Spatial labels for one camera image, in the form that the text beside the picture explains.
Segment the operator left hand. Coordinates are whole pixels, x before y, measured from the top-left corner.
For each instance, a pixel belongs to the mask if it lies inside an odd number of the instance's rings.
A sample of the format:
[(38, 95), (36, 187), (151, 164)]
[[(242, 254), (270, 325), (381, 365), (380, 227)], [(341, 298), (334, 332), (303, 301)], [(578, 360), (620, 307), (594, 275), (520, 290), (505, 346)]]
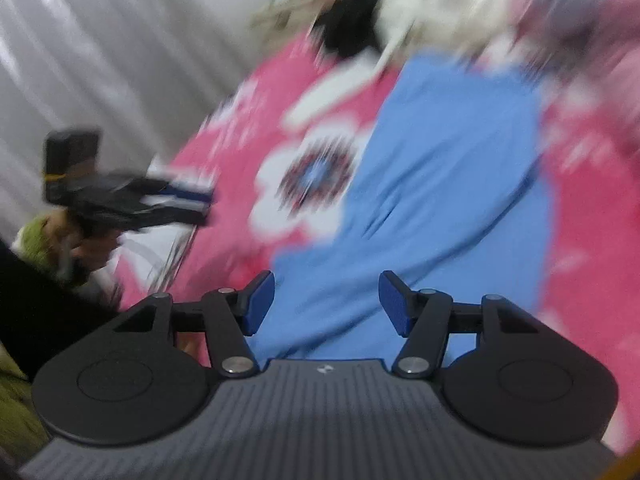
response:
[(67, 254), (89, 271), (100, 270), (107, 265), (112, 253), (119, 248), (122, 235), (120, 231), (107, 230), (104, 234), (84, 237), (65, 209), (48, 212), (44, 216), (42, 232), (50, 263), (59, 263)]

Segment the green fuzzy sleeve forearm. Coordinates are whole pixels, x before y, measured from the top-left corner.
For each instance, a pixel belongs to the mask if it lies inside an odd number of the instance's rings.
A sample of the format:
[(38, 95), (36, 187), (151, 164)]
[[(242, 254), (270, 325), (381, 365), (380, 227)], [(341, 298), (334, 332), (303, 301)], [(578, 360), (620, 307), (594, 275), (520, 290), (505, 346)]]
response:
[(66, 237), (64, 212), (51, 211), (29, 220), (16, 234), (11, 250), (34, 268), (54, 275), (60, 267), (61, 245)]

